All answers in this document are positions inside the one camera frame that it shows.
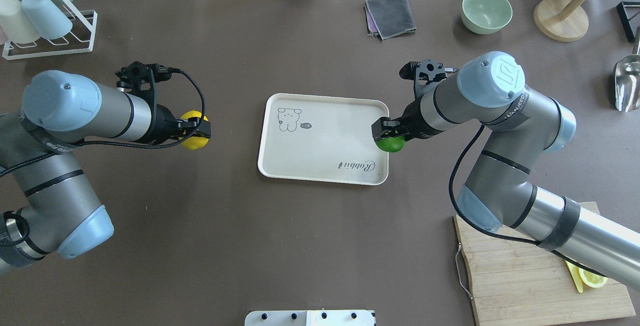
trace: metal spoon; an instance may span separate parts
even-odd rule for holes
[[[640,108],[640,26],[635,32],[634,53],[615,64],[615,107],[623,112]]]

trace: tabletop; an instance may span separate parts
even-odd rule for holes
[[[541,0],[509,0],[514,18],[491,35],[466,30],[462,0],[409,0],[418,29],[385,41],[367,35],[364,1],[76,0],[98,12],[92,53],[0,61],[4,112],[44,70],[115,86],[114,72],[135,60],[179,67],[201,86],[213,132],[197,151],[76,151],[115,234],[73,260],[54,253],[4,276],[0,324],[237,326],[251,310],[322,308],[375,310],[378,325],[473,324],[447,185],[477,122],[412,140],[377,186],[271,179],[257,167],[272,94],[377,99],[397,117],[413,99],[411,82],[398,78],[412,60],[460,67],[491,50],[514,55],[528,85],[578,123],[530,180],[597,201],[603,216],[640,231],[640,112],[610,102],[614,65],[632,48],[615,10],[621,0],[587,0],[589,30],[571,43],[537,29]],[[177,116],[200,105],[180,75],[158,85],[158,101]],[[25,205],[12,177],[0,192],[2,210]],[[640,293],[629,292],[640,310]]]

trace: green bowl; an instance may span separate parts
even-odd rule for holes
[[[492,34],[514,15],[509,0],[462,0],[462,22],[476,34]]]

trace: green ball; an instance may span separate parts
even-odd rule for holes
[[[382,151],[386,151],[387,153],[395,153],[396,151],[402,150],[402,148],[405,146],[405,137],[387,137],[386,139],[375,142],[375,144]]]

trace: gray cloth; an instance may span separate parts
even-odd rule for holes
[[[366,11],[371,15],[382,40],[416,30],[409,0],[365,0],[364,2]]]

